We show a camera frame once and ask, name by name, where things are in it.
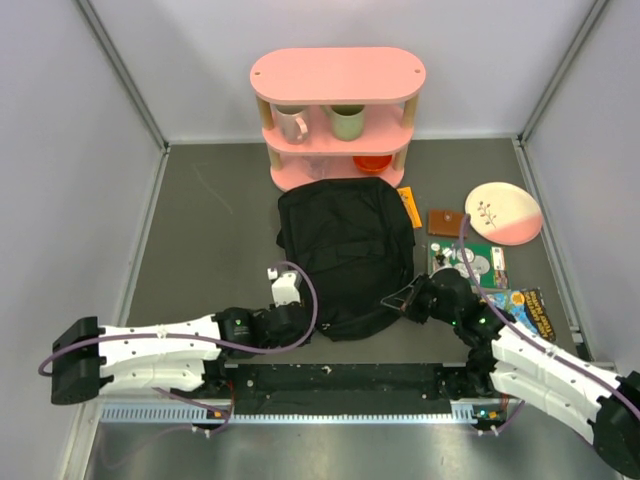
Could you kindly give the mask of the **pink mug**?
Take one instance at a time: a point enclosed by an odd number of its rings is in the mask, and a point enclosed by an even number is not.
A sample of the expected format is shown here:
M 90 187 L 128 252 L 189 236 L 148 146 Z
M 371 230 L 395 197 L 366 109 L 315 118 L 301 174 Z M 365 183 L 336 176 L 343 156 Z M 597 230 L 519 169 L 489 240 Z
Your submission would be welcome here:
M 289 144 L 302 144 L 309 135 L 309 113 L 306 106 L 276 105 L 274 112 L 280 132 Z

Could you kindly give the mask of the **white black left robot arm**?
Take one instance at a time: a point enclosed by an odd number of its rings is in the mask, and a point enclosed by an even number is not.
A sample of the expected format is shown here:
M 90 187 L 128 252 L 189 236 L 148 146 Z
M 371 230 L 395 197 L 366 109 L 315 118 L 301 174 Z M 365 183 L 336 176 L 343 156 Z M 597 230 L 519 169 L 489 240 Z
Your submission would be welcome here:
M 317 316 L 316 306 L 294 301 L 148 327 L 102 326 L 97 317 L 84 317 L 53 342 L 39 373 L 50 378 L 50 401 L 57 406 L 146 389 L 212 397 L 226 387 L 227 361 L 302 346 Z

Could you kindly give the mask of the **pink wooden shelf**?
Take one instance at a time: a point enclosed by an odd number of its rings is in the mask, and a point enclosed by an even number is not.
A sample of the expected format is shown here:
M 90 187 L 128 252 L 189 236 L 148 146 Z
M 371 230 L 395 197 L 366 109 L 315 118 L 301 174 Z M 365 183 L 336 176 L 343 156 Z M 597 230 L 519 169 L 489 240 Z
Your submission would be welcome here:
M 328 157 L 327 177 L 363 176 L 354 156 L 393 155 L 378 177 L 398 186 L 404 176 L 408 147 L 414 135 L 419 94 L 427 78 L 423 62 L 396 47 L 285 48 L 259 58 L 251 67 L 270 159 L 271 177 L 282 191 L 308 184 L 305 159 Z M 289 144 L 277 124 L 276 105 L 306 106 L 309 135 L 302 144 Z M 341 141 L 331 132 L 322 106 L 364 105 L 362 135 Z

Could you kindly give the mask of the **black yellow treehouse book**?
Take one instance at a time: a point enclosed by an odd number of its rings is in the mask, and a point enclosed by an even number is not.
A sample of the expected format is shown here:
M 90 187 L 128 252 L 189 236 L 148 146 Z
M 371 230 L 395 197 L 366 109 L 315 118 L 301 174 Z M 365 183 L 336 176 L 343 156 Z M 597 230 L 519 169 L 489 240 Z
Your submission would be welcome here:
M 531 332 L 549 342 L 556 341 L 556 333 L 547 314 L 539 288 L 490 292 L 488 297 L 500 309 L 511 314 Z

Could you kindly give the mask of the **brown leather wallet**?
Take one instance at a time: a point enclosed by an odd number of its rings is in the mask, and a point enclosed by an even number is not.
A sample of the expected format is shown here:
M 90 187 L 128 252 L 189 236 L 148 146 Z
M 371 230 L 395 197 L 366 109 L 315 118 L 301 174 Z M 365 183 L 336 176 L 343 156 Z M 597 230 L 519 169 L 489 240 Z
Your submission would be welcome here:
M 427 233 L 439 237 L 458 237 L 464 217 L 465 214 L 459 211 L 430 209 L 427 214 Z

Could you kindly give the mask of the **orange plastic bowl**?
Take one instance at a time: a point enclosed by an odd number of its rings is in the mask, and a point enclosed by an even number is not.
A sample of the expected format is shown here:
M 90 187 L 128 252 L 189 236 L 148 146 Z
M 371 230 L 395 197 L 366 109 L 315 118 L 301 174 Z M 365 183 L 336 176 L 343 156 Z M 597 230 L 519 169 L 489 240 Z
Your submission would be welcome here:
M 392 163 L 393 155 L 380 156 L 354 156 L 353 162 L 356 168 L 363 174 L 378 175 L 384 172 Z

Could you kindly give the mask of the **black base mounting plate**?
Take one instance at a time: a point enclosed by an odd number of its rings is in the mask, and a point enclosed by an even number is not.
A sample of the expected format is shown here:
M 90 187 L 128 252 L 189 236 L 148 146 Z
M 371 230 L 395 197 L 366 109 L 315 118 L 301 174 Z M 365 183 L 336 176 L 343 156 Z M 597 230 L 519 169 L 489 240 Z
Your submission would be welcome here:
M 462 366 L 240 364 L 227 370 L 236 410 L 249 415 L 392 415 L 450 411 L 480 398 Z

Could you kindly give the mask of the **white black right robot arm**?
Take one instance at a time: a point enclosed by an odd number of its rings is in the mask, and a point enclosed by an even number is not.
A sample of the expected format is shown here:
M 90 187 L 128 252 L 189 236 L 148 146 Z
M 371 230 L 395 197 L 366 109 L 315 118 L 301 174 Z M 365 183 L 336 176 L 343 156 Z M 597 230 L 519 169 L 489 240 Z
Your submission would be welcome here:
M 453 268 L 419 275 L 381 303 L 416 323 L 449 324 L 470 349 L 474 393 L 524 401 L 571 428 L 618 473 L 638 478 L 638 372 L 616 374 L 545 340 Z

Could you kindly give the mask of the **orange paperback book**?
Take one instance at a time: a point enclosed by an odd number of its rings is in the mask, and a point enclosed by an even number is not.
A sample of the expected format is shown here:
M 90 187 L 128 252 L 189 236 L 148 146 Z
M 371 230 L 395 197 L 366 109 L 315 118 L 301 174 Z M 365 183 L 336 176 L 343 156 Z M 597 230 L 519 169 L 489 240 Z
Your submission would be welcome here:
M 420 229 L 423 226 L 420 213 L 415 202 L 413 191 L 410 187 L 401 187 L 397 189 L 397 192 L 402 200 L 402 203 L 407 211 L 407 214 L 412 223 L 414 229 Z

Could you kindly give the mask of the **black student backpack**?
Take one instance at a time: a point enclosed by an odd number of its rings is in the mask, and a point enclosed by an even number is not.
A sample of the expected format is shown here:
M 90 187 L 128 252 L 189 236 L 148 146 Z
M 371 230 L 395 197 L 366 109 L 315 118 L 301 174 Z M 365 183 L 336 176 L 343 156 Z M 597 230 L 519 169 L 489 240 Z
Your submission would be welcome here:
M 310 278 L 317 329 L 356 341 L 391 326 L 399 314 L 385 297 L 414 277 L 413 226 L 397 190 L 377 178 L 327 179 L 294 188 L 277 203 L 276 243 Z

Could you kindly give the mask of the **green coin book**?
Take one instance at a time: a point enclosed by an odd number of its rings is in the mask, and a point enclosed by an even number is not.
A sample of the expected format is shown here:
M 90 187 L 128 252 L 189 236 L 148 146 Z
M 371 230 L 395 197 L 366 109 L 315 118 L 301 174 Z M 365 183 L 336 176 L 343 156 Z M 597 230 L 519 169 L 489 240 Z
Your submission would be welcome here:
M 509 288 L 505 250 L 502 247 L 467 244 L 464 252 L 474 277 L 483 288 L 488 290 L 507 290 Z M 442 268 L 454 268 L 463 278 L 469 280 L 469 272 L 464 264 L 462 250 L 455 241 L 431 241 L 428 266 L 430 273 Z

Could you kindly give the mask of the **green mug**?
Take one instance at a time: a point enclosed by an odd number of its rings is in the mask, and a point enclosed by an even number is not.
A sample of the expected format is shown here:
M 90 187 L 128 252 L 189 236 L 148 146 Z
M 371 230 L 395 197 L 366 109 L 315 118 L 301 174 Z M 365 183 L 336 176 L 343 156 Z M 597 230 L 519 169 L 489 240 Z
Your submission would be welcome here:
M 364 130 L 364 105 L 330 105 L 322 106 L 322 111 L 329 119 L 331 132 L 341 141 L 354 141 Z

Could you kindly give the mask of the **clear drinking glass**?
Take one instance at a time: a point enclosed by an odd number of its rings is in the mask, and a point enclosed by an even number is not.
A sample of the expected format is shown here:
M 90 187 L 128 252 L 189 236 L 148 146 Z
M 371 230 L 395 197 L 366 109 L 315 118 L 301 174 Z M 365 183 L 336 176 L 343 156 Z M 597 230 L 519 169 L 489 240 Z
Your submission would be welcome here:
M 312 181 L 323 180 L 327 177 L 330 167 L 328 157 L 310 156 L 305 159 L 306 174 Z

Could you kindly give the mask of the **pink and cream plate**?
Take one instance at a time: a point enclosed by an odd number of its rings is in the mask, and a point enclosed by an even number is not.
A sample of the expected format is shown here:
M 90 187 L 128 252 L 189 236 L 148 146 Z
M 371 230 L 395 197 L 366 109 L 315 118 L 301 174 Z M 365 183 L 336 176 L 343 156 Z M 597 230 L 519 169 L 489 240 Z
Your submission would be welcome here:
M 538 202 L 526 190 L 506 182 L 475 187 L 466 197 L 471 227 L 495 244 L 518 246 L 535 239 L 544 218 Z

